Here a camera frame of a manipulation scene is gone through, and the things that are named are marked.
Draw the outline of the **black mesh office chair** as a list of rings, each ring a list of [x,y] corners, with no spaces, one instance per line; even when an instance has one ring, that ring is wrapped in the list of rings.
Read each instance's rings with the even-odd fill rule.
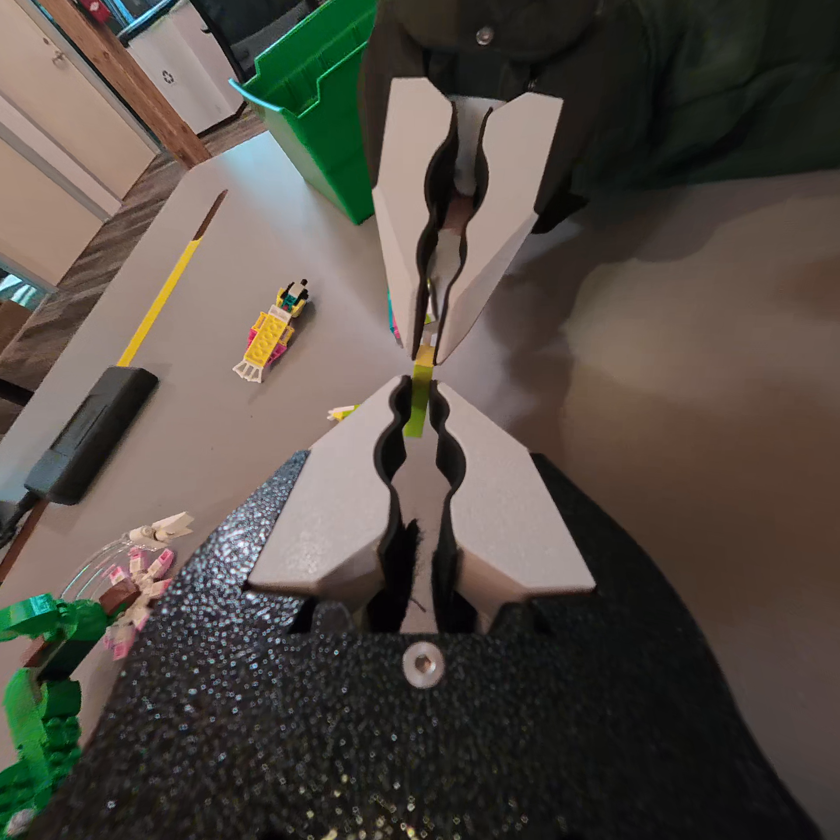
[[[291,31],[322,1],[192,1],[208,32],[242,71]]]

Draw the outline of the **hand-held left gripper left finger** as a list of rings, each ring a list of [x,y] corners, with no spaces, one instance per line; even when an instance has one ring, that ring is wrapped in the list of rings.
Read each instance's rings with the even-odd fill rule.
[[[393,479],[406,460],[411,379],[396,376],[313,444],[248,576],[258,592],[316,596],[401,621],[411,540]]]

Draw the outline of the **black power strip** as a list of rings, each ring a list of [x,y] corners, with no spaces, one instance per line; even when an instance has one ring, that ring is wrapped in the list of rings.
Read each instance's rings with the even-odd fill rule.
[[[78,504],[159,383],[139,367],[108,367],[29,471],[24,508],[42,500]]]

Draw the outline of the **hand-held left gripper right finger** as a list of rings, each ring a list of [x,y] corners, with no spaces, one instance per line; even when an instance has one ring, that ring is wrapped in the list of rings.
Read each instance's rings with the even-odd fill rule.
[[[449,484],[433,557],[436,622],[491,622],[507,604],[593,592],[529,450],[436,381],[429,420],[436,467]]]

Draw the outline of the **striped teal pink lego wing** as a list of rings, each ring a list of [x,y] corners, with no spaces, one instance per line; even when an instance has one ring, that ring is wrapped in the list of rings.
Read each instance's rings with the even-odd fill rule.
[[[437,305],[437,298],[436,298],[436,288],[433,283],[432,278],[427,279],[427,309],[425,314],[425,320],[423,322],[424,330],[427,332],[426,327],[430,324],[438,322],[438,305]],[[403,340],[400,334],[400,330],[396,323],[396,317],[393,310],[392,305],[392,295],[391,290],[388,288],[387,290],[387,311],[388,311],[388,322],[389,322],[389,329],[392,333],[393,338],[395,339],[396,343],[403,347]]]

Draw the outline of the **white recycling cabinet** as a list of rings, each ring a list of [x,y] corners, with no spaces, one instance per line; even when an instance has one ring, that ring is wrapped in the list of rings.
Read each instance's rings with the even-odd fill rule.
[[[196,134],[238,114],[244,100],[222,47],[193,3],[160,2],[119,33],[143,72]]]

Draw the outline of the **pink yellow lego parrot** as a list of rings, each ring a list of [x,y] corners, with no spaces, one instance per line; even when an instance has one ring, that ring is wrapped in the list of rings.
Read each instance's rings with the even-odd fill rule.
[[[264,375],[288,351],[295,321],[309,300],[308,279],[293,281],[278,291],[275,303],[262,311],[250,328],[244,356],[233,368],[246,382],[263,382]]]

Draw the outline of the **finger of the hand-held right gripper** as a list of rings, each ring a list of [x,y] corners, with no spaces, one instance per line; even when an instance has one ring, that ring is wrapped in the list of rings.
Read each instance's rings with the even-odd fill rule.
[[[529,91],[488,112],[476,147],[477,205],[460,241],[460,266],[444,295],[435,363],[476,324],[538,219],[543,174],[564,101]]]
[[[455,105],[426,77],[392,80],[373,204],[392,314],[406,350],[421,342],[428,268],[454,191]]]

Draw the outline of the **lime green lego feather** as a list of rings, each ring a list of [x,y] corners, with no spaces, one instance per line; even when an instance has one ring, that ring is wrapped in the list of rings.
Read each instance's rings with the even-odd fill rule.
[[[403,428],[405,438],[420,438],[424,433],[435,351],[432,343],[422,343],[418,348],[412,371],[411,411]]]

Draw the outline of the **wooden post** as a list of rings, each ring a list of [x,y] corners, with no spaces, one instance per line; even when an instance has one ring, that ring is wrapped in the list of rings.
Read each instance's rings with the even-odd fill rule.
[[[71,1],[38,2],[153,136],[186,168],[212,155],[104,23]]]

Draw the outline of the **yellow tape strip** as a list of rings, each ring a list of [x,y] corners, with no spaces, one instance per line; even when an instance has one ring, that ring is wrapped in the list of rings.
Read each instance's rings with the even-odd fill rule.
[[[187,243],[186,247],[183,249],[183,252],[176,261],[175,266],[173,267],[170,275],[167,277],[163,286],[158,291],[149,309],[143,316],[143,319],[141,320],[137,329],[134,331],[131,340],[120,355],[119,360],[117,362],[117,366],[119,368],[128,368],[131,366],[137,353],[140,351],[141,346],[143,345],[144,341],[146,340],[150,331],[152,330],[156,320],[161,315],[165,304],[170,299],[179,280],[182,278],[186,268],[193,259],[195,252],[197,252],[204,238],[204,235],[207,232],[207,229],[212,223],[215,215],[217,214],[217,211],[223,204],[227,194],[228,189],[224,189],[214,199],[213,204],[208,209],[197,231]]]

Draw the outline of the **white door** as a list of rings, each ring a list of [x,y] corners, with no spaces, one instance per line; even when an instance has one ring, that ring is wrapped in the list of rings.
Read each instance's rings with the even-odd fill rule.
[[[103,221],[158,154],[139,121],[35,2],[1,2],[3,137]]]

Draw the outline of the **green plastic bin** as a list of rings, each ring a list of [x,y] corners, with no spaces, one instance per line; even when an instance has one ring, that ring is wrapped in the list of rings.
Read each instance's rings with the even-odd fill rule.
[[[330,1],[229,84],[257,113],[301,177],[354,224],[374,212],[357,83],[376,1]]]

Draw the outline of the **green lego plant stand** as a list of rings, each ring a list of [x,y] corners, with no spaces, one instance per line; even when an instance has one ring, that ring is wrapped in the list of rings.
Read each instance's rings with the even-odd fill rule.
[[[2,837],[28,830],[81,756],[81,685],[73,673],[110,631],[128,631],[109,641],[116,654],[124,652],[136,629],[130,608],[147,604],[138,587],[121,581],[97,600],[42,594],[2,609],[2,642],[31,641],[3,696],[17,761],[1,774]]]

